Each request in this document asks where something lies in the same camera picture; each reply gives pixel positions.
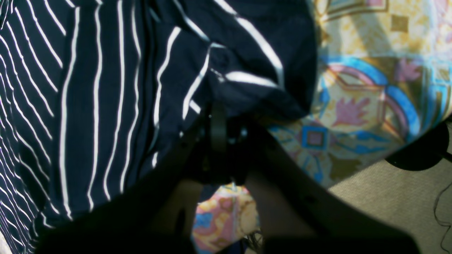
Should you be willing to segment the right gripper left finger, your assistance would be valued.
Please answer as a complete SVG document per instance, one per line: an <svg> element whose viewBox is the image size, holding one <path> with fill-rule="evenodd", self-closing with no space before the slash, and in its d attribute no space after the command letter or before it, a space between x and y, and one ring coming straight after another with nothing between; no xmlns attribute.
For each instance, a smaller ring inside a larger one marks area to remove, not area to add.
<svg viewBox="0 0 452 254"><path fill-rule="evenodd" d="M196 254L191 238L204 186L219 186L226 111L210 103L134 186L39 240L37 254Z"/></svg>

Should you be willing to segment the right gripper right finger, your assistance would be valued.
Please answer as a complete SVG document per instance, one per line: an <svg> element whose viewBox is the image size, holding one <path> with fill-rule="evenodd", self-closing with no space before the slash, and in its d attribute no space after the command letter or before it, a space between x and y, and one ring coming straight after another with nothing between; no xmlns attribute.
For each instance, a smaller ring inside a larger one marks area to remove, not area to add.
<svg viewBox="0 0 452 254"><path fill-rule="evenodd" d="M419 254L402 230L359 212L306 175L262 126L227 123L232 177L256 201L265 254Z"/></svg>

